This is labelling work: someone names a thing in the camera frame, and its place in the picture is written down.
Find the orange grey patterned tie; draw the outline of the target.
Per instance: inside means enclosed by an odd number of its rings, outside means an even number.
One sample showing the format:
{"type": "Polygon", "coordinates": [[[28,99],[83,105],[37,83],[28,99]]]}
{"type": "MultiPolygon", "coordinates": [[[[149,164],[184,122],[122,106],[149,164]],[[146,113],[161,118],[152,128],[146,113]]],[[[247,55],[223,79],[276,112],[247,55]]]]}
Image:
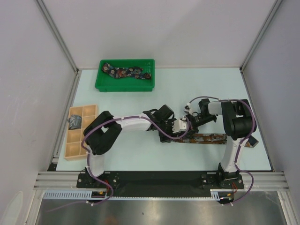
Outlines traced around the orange grey patterned tie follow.
{"type": "Polygon", "coordinates": [[[228,136],[226,134],[192,134],[181,139],[171,139],[159,132],[161,142],[194,143],[194,144],[220,144],[226,145],[228,136]]]}

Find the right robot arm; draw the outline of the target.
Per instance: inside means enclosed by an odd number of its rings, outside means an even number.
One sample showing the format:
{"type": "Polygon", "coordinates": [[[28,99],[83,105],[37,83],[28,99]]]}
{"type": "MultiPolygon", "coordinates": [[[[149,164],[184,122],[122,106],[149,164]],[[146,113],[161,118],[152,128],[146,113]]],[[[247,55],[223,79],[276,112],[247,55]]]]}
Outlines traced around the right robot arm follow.
{"type": "Polygon", "coordinates": [[[213,187],[229,189],[237,185],[238,188],[243,188],[240,157],[246,142],[257,128],[248,100],[230,99],[211,102],[205,98],[198,105],[199,113],[187,113],[191,131],[198,132],[200,126],[211,121],[216,122],[217,116],[221,115],[227,136],[225,153],[216,173],[206,175],[203,180],[207,180],[213,187]]]}

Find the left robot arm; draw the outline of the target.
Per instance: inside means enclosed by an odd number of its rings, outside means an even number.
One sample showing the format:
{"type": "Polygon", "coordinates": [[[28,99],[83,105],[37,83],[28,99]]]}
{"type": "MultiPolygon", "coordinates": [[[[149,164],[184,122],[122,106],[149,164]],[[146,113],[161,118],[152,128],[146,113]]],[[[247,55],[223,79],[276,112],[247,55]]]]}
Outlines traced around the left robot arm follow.
{"type": "Polygon", "coordinates": [[[167,105],[123,118],[115,117],[109,111],[100,113],[83,132],[82,146],[88,153],[87,182],[95,188],[103,184],[104,154],[122,132],[158,131],[161,142],[170,142],[180,136],[173,132],[174,123],[174,112],[167,105]]]}

